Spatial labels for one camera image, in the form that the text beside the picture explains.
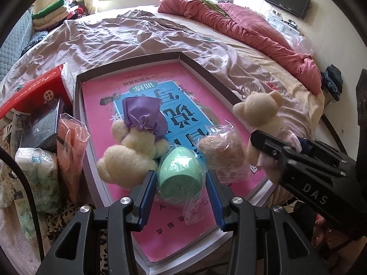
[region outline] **cream plush toy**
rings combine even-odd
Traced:
[[[122,101],[124,120],[112,124],[112,136],[118,145],[109,147],[97,163],[100,178],[127,190],[142,184],[149,170],[157,171],[153,160],[168,148],[162,137],[168,130],[159,110],[161,100],[140,96]]]
[[[233,107],[234,114],[244,120],[249,126],[261,130],[295,147],[299,152],[302,149],[297,136],[287,129],[283,119],[279,116],[278,110],[283,104],[282,94],[278,91],[271,93],[252,92],[245,100]],[[253,166],[264,168],[270,181],[278,184],[279,169],[274,159],[260,154],[248,141],[246,160]]]

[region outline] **headboard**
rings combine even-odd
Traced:
[[[0,47],[0,81],[20,58],[33,34],[32,9],[29,8],[10,31]]]

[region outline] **pink blanket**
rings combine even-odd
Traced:
[[[272,27],[256,13],[226,3],[221,3],[220,7],[232,19],[211,10],[199,0],[160,0],[158,12],[194,19],[256,48],[282,65],[311,93],[321,93],[321,74],[310,55],[295,53],[285,39],[276,30],[271,30]]]

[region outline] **quilted fabric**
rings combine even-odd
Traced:
[[[32,33],[32,10],[28,9],[0,47],[0,81],[20,58],[22,50],[32,37]]]
[[[243,28],[251,28],[260,33],[264,37],[269,37],[272,41],[283,45],[286,49],[292,50],[286,39],[274,27],[272,27],[265,19],[257,13],[245,7],[232,3],[219,3],[232,20]]]
[[[160,0],[159,13],[185,16],[243,42],[283,66],[315,96],[321,94],[321,73],[310,55],[297,54],[246,24],[211,10],[199,0]]]

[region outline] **metal screw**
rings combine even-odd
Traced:
[[[235,196],[234,198],[232,198],[232,202],[235,204],[241,204],[243,202],[243,199],[239,196]]]
[[[293,160],[293,159],[289,159],[287,161],[287,163],[290,164],[290,165],[296,165],[297,164],[297,162],[295,160]]]
[[[273,210],[274,210],[274,212],[281,213],[281,212],[283,212],[284,209],[283,209],[282,206],[276,205],[276,206],[273,207]]]
[[[90,209],[91,209],[91,207],[87,206],[87,205],[80,207],[80,211],[82,213],[87,213]]]
[[[127,205],[130,202],[131,202],[131,198],[129,198],[127,196],[124,197],[124,198],[122,198],[122,199],[120,199],[120,203],[122,203],[123,205]]]

